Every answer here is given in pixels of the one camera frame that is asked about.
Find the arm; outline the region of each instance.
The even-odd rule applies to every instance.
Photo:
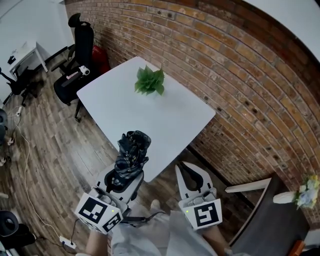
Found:
[[[204,231],[202,236],[209,243],[212,249],[214,249],[218,256],[225,256],[225,249],[230,249],[229,244],[220,233],[218,226],[208,228]]]
[[[108,235],[91,230],[85,253],[91,256],[108,256]]]

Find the green plant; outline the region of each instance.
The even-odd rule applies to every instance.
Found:
[[[158,94],[162,95],[164,93],[164,72],[162,69],[157,71],[152,71],[147,65],[145,69],[139,67],[136,74],[138,81],[134,84],[134,91],[138,93],[152,94],[157,91]]]

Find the table leg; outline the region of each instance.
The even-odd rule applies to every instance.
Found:
[[[38,58],[39,58],[39,60],[40,60],[40,62],[41,62],[41,65],[42,65],[42,67],[44,68],[45,72],[48,72],[48,69],[47,69],[47,67],[46,67],[46,63],[45,63],[44,59],[41,57],[41,55],[40,55],[40,53],[39,53],[39,51],[38,51],[37,48],[35,49],[35,53],[36,53],[36,55],[38,56]]]

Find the chair armrest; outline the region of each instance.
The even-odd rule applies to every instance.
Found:
[[[78,80],[80,77],[82,77],[83,74],[79,71],[77,74],[75,74],[73,77],[65,81],[63,84],[61,84],[62,87],[66,87],[73,83],[75,80]]]
[[[61,68],[60,66],[63,65],[63,64],[65,64],[66,62],[67,62],[66,59],[61,60],[60,62],[58,62],[57,64],[55,64],[55,65],[51,68],[51,72],[52,72],[52,71],[55,71],[57,68]]]

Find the wall socket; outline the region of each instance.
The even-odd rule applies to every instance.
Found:
[[[66,239],[63,236],[60,236],[60,242],[64,243],[66,246],[69,246],[72,249],[76,249],[76,247],[77,247],[74,242],[72,242],[72,244],[71,244],[71,241],[69,239]]]

